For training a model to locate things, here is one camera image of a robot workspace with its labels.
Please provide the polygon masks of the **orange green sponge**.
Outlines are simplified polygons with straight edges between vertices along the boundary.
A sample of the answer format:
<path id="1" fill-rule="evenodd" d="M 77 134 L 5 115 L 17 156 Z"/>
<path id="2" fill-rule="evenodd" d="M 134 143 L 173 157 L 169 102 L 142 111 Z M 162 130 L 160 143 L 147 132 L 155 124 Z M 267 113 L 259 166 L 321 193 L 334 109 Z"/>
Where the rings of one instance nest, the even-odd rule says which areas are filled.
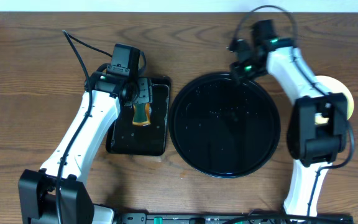
<path id="1" fill-rule="evenodd" d="M 149 103 L 134 104 L 134 117 L 132 124 L 135 126 L 148 126 L 150 121 L 151 107 Z"/>

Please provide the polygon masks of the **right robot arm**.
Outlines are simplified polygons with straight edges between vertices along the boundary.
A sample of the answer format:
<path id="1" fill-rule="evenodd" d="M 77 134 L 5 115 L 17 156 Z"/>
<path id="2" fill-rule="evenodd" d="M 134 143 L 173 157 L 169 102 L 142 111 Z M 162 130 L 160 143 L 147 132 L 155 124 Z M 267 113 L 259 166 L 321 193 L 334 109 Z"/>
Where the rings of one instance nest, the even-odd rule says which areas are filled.
<path id="1" fill-rule="evenodd" d="M 316 217 L 324 178 L 346 143 L 354 142 L 349 126 L 349 100 L 322 83 L 305 62 L 297 46 L 297 28 L 291 38 L 280 38 L 271 20 L 252 26 L 249 45 L 239 38 L 236 27 L 229 51 L 237 55 L 231 64 L 235 81 L 253 80 L 269 74 L 278 81 L 291 104 L 287 146 L 293 158 L 293 172 L 284 212 L 292 216 Z"/>

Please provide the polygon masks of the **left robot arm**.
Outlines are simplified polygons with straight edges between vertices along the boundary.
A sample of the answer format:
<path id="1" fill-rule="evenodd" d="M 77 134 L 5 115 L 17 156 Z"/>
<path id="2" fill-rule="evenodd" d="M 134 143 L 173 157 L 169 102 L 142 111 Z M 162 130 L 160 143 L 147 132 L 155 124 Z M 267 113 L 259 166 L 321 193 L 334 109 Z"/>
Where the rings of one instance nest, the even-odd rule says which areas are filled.
<path id="1" fill-rule="evenodd" d="M 94 157 L 122 106 L 149 103 L 142 77 L 143 51 L 116 44 L 111 61 L 86 75 L 80 108 L 62 141 L 38 171 L 26 169 L 19 182 L 23 223 L 112 223 L 113 209 L 96 205 L 86 190 Z"/>

